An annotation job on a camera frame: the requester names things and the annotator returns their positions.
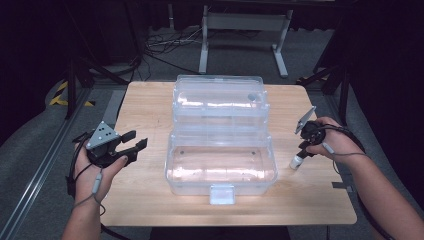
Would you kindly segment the black metal stand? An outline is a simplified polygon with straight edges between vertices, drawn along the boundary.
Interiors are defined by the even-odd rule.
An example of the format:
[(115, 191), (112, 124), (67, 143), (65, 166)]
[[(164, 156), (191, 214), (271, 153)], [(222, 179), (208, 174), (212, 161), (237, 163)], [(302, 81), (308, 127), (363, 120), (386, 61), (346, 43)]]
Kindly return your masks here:
[(307, 86), (326, 77), (320, 91), (324, 95), (334, 95), (339, 89), (338, 117), (343, 125), (347, 124), (347, 102), (349, 94), (350, 77), (345, 66), (332, 66), (318, 71), (309, 77), (301, 77), (296, 81), (297, 85)]
[(91, 88), (94, 85), (93, 76), (89, 72), (90, 69), (94, 69), (100, 75), (111, 79), (118, 85), (129, 84), (128, 81), (107, 70), (105, 67), (88, 60), (87, 58), (80, 56), (71, 57), (68, 62), (68, 76), (66, 78), (68, 83), (68, 106), (66, 119), (70, 119), (77, 109), (76, 82), (79, 82), (83, 88)]

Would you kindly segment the yellow black floor tape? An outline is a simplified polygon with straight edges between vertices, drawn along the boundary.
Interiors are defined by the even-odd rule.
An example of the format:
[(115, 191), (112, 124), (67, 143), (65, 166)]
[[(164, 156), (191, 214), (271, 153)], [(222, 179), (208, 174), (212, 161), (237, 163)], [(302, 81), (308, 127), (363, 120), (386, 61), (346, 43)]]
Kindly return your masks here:
[[(53, 95), (52, 99), (50, 100), (49, 105), (68, 106), (68, 101), (61, 98), (62, 94), (64, 93), (67, 87), (68, 87), (68, 81), (66, 80), (62, 81), (62, 83), (57, 88), (55, 94)], [(95, 105), (96, 105), (95, 101), (86, 101), (84, 103), (84, 106), (87, 106), (87, 107), (94, 107)]]

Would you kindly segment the small white bottle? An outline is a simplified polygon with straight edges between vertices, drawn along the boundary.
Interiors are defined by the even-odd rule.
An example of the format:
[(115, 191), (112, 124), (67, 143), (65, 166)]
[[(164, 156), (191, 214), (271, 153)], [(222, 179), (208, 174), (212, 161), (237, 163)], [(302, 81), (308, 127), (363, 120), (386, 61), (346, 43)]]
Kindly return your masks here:
[(295, 155), (292, 158), (289, 166), (290, 166), (291, 169), (297, 170), (302, 165), (303, 162), (304, 162), (303, 158), (299, 157), (298, 155)]

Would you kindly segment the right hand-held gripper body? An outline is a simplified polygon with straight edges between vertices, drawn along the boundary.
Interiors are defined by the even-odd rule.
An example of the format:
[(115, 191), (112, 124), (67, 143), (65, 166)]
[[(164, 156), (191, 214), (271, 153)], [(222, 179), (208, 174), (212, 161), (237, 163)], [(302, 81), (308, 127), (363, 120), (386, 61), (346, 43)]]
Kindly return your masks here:
[(315, 106), (312, 106), (297, 122), (294, 133), (300, 134), (303, 144), (318, 145), (324, 140), (326, 133), (323, 125), (317, 121), (312, 121), (311, 116), (315, 113)]

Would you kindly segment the white metal table frame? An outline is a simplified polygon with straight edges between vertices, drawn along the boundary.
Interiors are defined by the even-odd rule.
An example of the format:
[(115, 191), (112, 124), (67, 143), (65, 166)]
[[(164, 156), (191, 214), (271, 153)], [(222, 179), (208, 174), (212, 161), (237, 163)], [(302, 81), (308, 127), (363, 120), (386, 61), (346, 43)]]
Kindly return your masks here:
[(282, 48), (289, 31), (293, 11), (288, 10), (283, 15), (239, 14), (239, 13), (214, 13), (208, 5), (203, 6), (202, 14), (202, 46), (198, 72), (205, 74), (208, 63), (208, 31), (213, 30), (246, 30), (246, 31), (274, 31), (279, 32), (279, 40), (271, 46), (274, 59), (282, 78), (288, 77)]

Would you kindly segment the person's right hand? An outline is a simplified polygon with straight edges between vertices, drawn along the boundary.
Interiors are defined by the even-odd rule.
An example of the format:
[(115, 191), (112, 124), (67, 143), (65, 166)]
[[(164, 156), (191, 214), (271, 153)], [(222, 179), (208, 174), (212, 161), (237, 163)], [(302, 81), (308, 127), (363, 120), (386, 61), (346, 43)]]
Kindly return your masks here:
[(321, 144), (308, 146), (306, 149), (343, 164), (348, 164), (363, 154), (354, 141), (344, 133), (333, 129), (326, 129), (326, 137)]

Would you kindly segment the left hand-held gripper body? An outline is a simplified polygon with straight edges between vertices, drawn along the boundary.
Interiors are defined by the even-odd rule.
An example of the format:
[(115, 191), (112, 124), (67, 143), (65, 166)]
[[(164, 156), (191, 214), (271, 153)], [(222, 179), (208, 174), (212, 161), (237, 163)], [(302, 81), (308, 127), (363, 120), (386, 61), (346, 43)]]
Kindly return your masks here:
[(90, 162), (98, 167), (106, 168), (114, 162), (115, 148), (121, 136), (104, 121), (101, 121), (86, 144)]

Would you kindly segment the person's left hand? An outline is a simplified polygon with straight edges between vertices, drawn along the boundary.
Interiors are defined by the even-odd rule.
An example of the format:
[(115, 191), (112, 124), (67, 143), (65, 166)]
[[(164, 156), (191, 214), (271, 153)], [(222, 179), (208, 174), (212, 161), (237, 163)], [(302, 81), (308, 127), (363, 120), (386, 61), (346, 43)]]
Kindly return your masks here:
[(125, 167), (126, 162), (127, 157), (122, 156), (109, 167), (101, 169), (91, 164), (86, 148), (82, 146), (75, 164), (75, 204), (89, 196), (93, 196), (96, 202), (101, 202), (109, 192), (114, 177)]

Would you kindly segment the clear plastic storage box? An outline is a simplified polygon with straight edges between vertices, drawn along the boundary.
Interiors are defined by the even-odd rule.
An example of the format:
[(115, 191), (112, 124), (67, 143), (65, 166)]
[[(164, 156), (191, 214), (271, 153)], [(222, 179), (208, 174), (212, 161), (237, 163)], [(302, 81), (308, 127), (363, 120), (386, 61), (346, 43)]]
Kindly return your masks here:
[(172, 110), (165, 178), (173, 193), (233, 204), (276, 182), (270, 104), (260, 77), (180, 75)]

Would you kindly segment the aluminium floor rail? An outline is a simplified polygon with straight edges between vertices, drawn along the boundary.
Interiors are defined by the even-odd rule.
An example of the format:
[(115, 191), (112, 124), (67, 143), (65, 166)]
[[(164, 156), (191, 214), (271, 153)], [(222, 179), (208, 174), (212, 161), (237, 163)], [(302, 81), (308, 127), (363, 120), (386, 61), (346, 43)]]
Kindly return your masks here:
[(91, 94), (91, 91), (91, 88), (83, 88), (80, 90), (80, 93), (74, 103), (73, 112), (70, 117), (65, 119), (61, 124), (41, 163), (26, 185), (19, 202), (0, 232), (0, 240), (13, 240), (15, 238), (17, 231), (22, 225), (42, 186), (44, 185), (52, 166), (56, 162), (60, 148), (72, 128), (76, 115), (83, 108), (85, 101)]

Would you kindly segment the person's black clothing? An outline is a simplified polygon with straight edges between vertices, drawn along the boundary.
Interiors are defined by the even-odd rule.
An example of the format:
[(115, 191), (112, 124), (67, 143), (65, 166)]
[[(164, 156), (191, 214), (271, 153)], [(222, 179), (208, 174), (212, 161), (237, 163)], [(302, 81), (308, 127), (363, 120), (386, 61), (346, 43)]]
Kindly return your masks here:
[(291, 240), (288, 229), (275, 227), (153, 227), (149, 240)]

